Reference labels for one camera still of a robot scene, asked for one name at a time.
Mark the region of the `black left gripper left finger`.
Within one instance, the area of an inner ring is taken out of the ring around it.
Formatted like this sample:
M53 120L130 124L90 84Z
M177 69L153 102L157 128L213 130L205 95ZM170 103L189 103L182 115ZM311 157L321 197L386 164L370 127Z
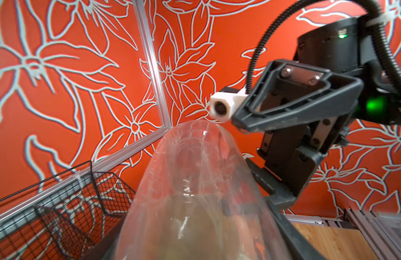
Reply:
M81 260L112 260L125 216Z

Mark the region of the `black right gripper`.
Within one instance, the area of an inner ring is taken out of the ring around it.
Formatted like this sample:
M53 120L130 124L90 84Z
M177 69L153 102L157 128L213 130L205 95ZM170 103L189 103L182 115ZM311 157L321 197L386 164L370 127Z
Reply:
M265 132L259 168L246 163L264 200L279 210L293 206L335 145L347 145L352 110L363 90L359 78L290 60L268 63L231 117L249 133Z

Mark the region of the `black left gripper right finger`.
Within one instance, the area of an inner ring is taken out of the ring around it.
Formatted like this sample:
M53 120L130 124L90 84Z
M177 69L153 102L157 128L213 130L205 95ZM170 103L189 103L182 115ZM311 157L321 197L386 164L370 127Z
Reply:
M295 226L281 213L271 202L268 208L274 215L275 223L281 236L294 260L325 260L326 258L317 251Z

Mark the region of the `glass jar patterned lid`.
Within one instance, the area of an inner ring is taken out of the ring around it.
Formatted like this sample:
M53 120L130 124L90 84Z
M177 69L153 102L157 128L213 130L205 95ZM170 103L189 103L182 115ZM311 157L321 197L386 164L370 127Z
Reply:
M115 260L289 260L233 136L184 122L158 144L122 226Z

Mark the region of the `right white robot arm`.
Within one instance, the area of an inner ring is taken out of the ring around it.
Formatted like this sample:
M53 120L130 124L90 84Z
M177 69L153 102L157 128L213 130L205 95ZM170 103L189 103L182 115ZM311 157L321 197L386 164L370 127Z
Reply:
M248 133L263 132L263 168L253 177L271 209L296 203L328 151L346 146L350 124L362 119L401 125L401 68L387 42L377 1L357 1L365 14L327 24L298 38L292 60L271 61L252 83L259 56L290 16L312 5L297 1L265 31L249 62L246 98L231 117Z

